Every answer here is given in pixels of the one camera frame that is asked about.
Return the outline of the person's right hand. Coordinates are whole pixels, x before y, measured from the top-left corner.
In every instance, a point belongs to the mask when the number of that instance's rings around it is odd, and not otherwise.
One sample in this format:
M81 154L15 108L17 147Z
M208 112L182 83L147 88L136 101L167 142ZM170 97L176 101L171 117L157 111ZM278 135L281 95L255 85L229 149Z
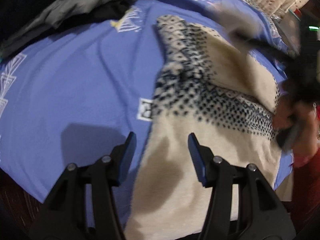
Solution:
M303 166L310 161L319 149L319 118L313 103L296 102L285 94L280 97L276 113L273 117L275 129L287 129L295 122L302 123L302 131L293 141L291 149L296 166Z

